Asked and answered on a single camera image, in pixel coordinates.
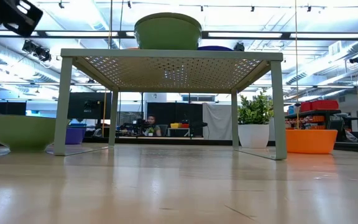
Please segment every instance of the yellow object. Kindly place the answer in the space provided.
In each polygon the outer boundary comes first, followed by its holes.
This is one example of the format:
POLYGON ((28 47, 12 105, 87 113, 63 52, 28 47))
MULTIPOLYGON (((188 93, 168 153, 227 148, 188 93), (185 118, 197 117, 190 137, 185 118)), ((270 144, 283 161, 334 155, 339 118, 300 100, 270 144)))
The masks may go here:
POLYGON ((171 128, 181 128, 181 123, 172 123, 171 128))

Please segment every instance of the ceiling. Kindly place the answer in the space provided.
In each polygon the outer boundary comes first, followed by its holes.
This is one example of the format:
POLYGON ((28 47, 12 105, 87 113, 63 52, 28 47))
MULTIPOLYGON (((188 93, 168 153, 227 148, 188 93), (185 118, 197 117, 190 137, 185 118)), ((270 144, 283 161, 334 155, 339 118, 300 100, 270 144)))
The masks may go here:
MULTIPOLYGON (((36 30, 109 30, 110 22, 113 30, 134 29, 134 24, 141 17, 156 12, 179 12, 197 19, 208 31, 258 31, 258 32, 358 32, 358 1, 297 1, 297 25, 295 24, 294 0, 281 1, 203 1, 203 0, 66 0, 64 8, 59 6, 60 0, 32 0, 44 11, 44 16, 36 30)), ((53 55, 51 63, 40 63, 35 57, 25 54, 22 46, 25 39, 0 37, 0 82, 58 82, 60 73, 60 49, 62 48, 108 48, 107 39, 32 39, 53 55)), ((358 52, 347 52, 338 58, 328 57, 329 46, 335 40, 234 40, 204 39, 201 46, 221 45, 233 48, 242 42, 248 51, 282 52, 283 81, 287 83, 298 74, 305 77, 298 80, 299 85, 353 85, 358 73, 358 64, 349 64, 350 57, 358 56, 358 52)), ((341 42, 342 50, 358 44, 358 41, 341 42)), ((114 39, 113 47, 126 49, 137 47, 135 39, 114 39)), ((87 82, 89 78, 82 72, 73 71, 72 82, 87 82)), ((255 84, 269 85, 270 74, 266 74, 255 84)), ((101 86, 76 86, 73 91, 103 90, 101 86)), ((57 97, 56 86, 7 86, 0 85, 0 90, 28 91, 34 97, 57 97), (38 95, 36 91, 48 94, 38 95)), ((286 100, 294 95, 294 89, 286 88, 286 100)), ((322 96, 337 89, 319 90, 302 89, 301 94, 311 93, 322 96)))

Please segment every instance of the red box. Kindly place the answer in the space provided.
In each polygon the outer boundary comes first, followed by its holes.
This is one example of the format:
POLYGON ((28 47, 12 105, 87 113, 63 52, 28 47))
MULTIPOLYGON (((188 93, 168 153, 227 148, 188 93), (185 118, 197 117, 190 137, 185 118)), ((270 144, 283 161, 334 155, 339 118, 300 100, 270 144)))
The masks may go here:
POLYGON ((311 102, 301 103, 301 112, 311 111, 311 102))
POLYGON ((338 110, 339 104, 336 100, 316 100, 311 102, 311 110, 338 110))

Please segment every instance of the window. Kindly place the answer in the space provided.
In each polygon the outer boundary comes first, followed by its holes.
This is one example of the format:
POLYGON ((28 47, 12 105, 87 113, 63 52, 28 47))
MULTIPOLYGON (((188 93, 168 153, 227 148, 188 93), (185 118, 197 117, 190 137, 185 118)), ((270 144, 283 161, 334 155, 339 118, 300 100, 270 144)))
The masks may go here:
MULTIPOLYGON (((183 101, 189 101, 188 95, 182 95, 183 101)), ((215 102, 215 95, 190 95, 190 101, 215 102)))
POLYGON ((345 100, 346 100, 345 96, 341 96, 341 97, 339 97, 339 102, 340 102, 340 103, 345 102, 345 100))

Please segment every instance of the green plant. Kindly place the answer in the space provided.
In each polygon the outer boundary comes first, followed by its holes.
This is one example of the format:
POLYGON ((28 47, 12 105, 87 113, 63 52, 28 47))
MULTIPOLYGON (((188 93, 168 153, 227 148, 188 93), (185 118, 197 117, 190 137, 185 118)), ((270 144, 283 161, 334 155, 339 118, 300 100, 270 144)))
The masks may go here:
POLYGON ((241 106, 239 106, 239 124, 268 124, 273 116, 273 101, 269 100, 264 94, 266 90, 260 92, 254 100, 247 100, 241 96, 241 106))

